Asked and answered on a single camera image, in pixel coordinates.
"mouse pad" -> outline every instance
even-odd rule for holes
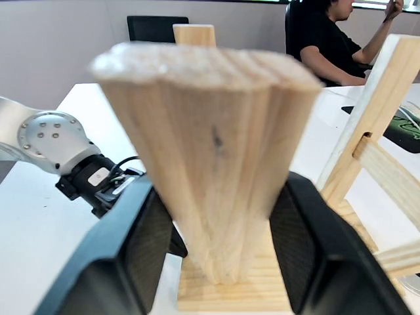
[[[354,106],[344,106],[341,109],[350,114]],[[410,111],[407,114],[420,125],[420,119]],[[384,137],[410,153],[420,153],[420,130],[408,119],[395,115],[388,128],[383,133]]]

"wall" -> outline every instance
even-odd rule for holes
[[[91,82],[87,65],[128,40],[127,15],[181,15],[214,24],[219,46],[284,52],[285,5],[192,1],[0,2],[0,95],[35,108],[56,108],[75,83]],[[420,35],[420,14],[404,13],[392,32]],[[340,27],[363,45],[382,22],[379,10],[356,9]],[[1,174],[8,165],[0,162]]]

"black chair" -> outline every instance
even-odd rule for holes
[[[173,24],[188,24],[185,16],[128,16],[130,41],[174,43]]]
[[[301,61],[301,52],[297,41],[299,40],[303,21],[306,18],[305,15],[308,14],[306,10],[302,2],[292,1],[286,7],[284,18],[286,54],[290,54],[299,61]],[[366,71],[371,70],[373,65],[359,64],[359,67]]]

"hair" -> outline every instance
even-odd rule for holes
[[[338,0],[301,0],[311,11],[327,12],[329,7]]]

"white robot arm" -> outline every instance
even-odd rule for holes
[[[75,117],[42,111],[0,97],[0,160],[26,161],[48,173],[70,174],[83,159],[100,154]]]
[[[73,116],[35,110],[0,96],[0,161],[26,161],[57,174],[56,187],[70,200],[82,197],[93,214],[107,213],[122,191],[144,173],[104,157]]]

